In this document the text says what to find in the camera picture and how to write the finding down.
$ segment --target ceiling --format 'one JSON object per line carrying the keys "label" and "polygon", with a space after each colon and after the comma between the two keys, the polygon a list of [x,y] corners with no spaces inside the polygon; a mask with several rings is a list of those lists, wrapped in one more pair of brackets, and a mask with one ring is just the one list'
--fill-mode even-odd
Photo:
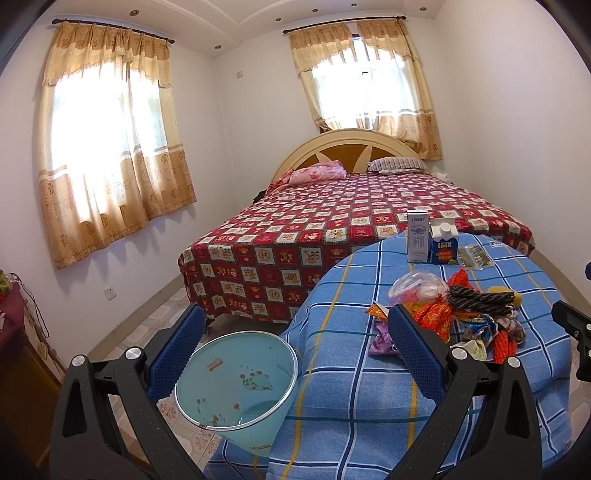
{"label": "ceiling", "polygon": [[[444,0],[57,0],[59,18],[94,17],[134,24],[216,57],[263,33],[380,12],[434,18]],[[129,12],[138,9],[137,17]],[[216,45],[222,48],[215,50]]]}

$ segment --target wooden cabinet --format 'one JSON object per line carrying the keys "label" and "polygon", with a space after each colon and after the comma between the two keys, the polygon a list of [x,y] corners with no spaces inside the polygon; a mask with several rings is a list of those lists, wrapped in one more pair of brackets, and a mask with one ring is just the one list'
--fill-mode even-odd
{"label": "wooden cabinet", "polygon": [[37,466],[48,458],[60,388],[29,342],[16,358],[0,368],[0,416]]}

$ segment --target tiled floor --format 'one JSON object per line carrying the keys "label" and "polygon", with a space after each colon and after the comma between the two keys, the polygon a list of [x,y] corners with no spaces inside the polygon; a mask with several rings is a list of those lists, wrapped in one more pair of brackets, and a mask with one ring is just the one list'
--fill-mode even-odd
{"label": "tiled floor", "polygon": [[[129,347],[145,346],[158,330],[173,325],[187,306],[189,306],[189,300],[182,288],[152,312],[148,318],[109,354],[107,359],[119,358]],[[279,335],[285,328],[287,328],[287,325],[254,322],[241,317],[224,315],[216,319],[202,340],[207,342],[221,335],[243,330],[265,330]],[[575,377],[575,373],[579,367],[579,353],[575,348],[576,344],[573,341],[569,402],[573,440],[579,436],[591,413],[591,384],[580,382]],[[145,458],[125,414],[121,399],[119,397],[112,397],[112,405],[115,418],[117,418],[117,423],[128,449],[137,456]],[[220,440],[219,437],[211,432],[197,428],[186,420],[177,410],[173,397],[158,402],[158,408],[168,422],[171,430],[177,436],[178,441],[183,445],[195,463],[199,465],[199,468],[203,469],[216,450]]]}
{"label": "tiled floor", "polygon": [[[189,299],[184,288],[181,288],[138,325],[106,359],[119,358],[125,350],[132,346],[146,346],[158,330],[174,325],[188,306]],[[243,330],[265,330],[279,335],[286,328],[287,325],[283,324],[254,322],[242,317],[223,315],[213,322],[207,331],[207,335],[202,339],[202,342],[213,340],[227,333]],[[127,448],[136,456],[146,459],[125,414],[121,399],[119,397],[111,397],[111,404]],[[158,408],[166,419],[170,429],[178,438],[178,441],[183,445],[195,463],[199,465],[199,468],[203,469],[216,450],[220,440],[219,437],[211,432],[201,430],[186,420],[177,410],[172,396],[158,402]]]}

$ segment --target plastic bag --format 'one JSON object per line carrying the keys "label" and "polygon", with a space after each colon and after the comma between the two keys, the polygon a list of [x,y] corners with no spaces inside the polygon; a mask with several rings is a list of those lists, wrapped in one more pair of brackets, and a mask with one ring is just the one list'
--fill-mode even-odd
{"label": "plastic bag", "polygon": [[415,310],[428,303],[443,301],[448,291],[447,283],[440,277],[430,272],[415,271],[394,282],[388,291],[388,300],[390,306],[402,303]]}

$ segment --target striped pillow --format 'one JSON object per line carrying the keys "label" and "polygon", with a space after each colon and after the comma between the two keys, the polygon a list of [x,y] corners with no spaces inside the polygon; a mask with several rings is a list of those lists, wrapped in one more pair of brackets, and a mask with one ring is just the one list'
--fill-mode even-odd
{"label": "striped pillow", "polygon": [[368,171],[381,170],[421,170],[428,171],[427,166],[420,158],[413,157],[384,157],[368,163]]}

